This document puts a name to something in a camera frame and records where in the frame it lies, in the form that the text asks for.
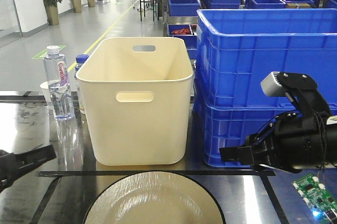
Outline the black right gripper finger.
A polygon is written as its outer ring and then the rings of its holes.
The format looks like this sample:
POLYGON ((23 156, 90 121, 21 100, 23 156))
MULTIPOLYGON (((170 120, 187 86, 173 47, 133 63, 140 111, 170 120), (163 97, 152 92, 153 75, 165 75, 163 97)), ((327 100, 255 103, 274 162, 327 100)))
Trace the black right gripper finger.
POLYGON ((223 147, 219 152, 224 162, 239 162, 244 166, 253 165, 252 150, 248 146, 223 147))

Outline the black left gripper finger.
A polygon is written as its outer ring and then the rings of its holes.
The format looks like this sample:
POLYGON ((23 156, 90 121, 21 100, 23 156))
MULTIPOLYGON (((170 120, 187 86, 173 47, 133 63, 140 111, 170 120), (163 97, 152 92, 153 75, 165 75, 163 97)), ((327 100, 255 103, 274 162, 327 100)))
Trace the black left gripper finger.
POLYGON ((53 145, 21 154, 1 150, 1 192, 12 186, 20 177, 55 158, 56 152, 53 145))

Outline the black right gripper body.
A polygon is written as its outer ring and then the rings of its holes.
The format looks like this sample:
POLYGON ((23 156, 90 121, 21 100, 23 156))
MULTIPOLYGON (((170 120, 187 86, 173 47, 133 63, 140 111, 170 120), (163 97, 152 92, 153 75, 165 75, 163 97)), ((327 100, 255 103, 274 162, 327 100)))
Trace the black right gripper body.
POLYGON ((327 118, 313 115, 282 115, 244 144, 244 163, 298 173, 303 169, 329 166, 327 118))

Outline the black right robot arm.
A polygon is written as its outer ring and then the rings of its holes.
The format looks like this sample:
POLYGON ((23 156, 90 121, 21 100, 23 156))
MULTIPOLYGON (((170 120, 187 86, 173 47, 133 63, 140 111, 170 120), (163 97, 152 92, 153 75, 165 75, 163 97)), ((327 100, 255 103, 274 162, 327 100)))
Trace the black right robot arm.
POLYGON ((273 168, 291 173, 336 167, 336 123, 315 114, 310 119, 279 116, 245 143, 220 148, 222 161, 238 161, 254 169, 273 168))

